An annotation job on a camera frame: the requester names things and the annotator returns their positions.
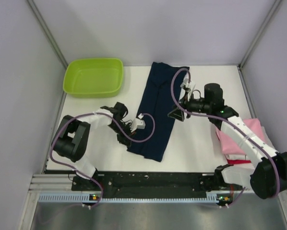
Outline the navy blue t shirt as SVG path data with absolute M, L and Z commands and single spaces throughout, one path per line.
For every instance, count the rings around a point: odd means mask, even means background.
M 146 159 L 162 161 L 175 122 L 168 117 L 174 106 L 170 86 L 179 69 L 165 63 L 152 64 L 137 114 L 150 114 L 155 120 L 155 131 L 145 142 L 132 142 L 127 151 Z

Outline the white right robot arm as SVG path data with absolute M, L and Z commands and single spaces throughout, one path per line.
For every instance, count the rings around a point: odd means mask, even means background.
M 206 117 L 215 127 L 229 136 L 246 154 L 251 166 L 228 164 L 219 166 L 214 184 L 224 190 L 231 184 L 250 188 L 261 199 L 267 199 L 287 190 L 287 152 L 280 153 L 258 137 L 243 122 L 239 114 L 225 105 L 223 90 L 217 83 L 204 87 L 204 96 L 194 98 L 190 83 L 180 86 L 184 96 L 174 99 L 175 107 L 169 117 L 184 121 L 192 115 Z

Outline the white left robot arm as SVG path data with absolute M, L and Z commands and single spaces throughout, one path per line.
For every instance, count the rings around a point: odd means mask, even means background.
M 132 143 L 130 137 L 134 132 L 131 121 L 123 121 L 127 114 L 127 107 L 117 102 L 114 107 L 102 106 L 87 115 L 63 117 L 52 141 L 53 150 L 73 163 L 72 170 L 83 178 L 82 184 L 88 190 L 96 189 L 99 183 L 98 177 L 94 175 L 97 169 L 85 154 L 89 133 L 100 127 L 109 127 L 117 134 L 118 142 L 129 147 Z

